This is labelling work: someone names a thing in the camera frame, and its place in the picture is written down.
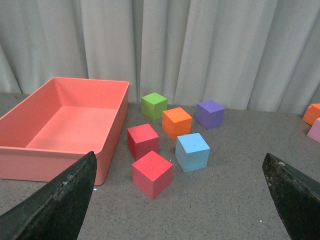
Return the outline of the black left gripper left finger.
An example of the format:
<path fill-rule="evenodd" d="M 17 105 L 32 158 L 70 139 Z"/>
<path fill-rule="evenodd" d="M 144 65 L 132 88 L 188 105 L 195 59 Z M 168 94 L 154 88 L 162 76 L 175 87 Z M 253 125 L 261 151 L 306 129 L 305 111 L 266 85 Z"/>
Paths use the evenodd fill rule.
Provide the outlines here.
<path fill-rule="evenodd" d="M 91 151 L 0 216 L 2 240 L 76 240 L 96 179 Z"/>

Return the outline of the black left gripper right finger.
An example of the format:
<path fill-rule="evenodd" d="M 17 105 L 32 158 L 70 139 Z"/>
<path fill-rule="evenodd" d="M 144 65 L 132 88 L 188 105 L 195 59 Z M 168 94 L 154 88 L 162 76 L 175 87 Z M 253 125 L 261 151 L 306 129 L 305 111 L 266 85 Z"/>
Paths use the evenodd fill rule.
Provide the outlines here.
<path fill-rule="evenodd" d="M 277 213 L 292 240 L 320 238 L 320 183 L 267 153 L 263 174 Z"/>

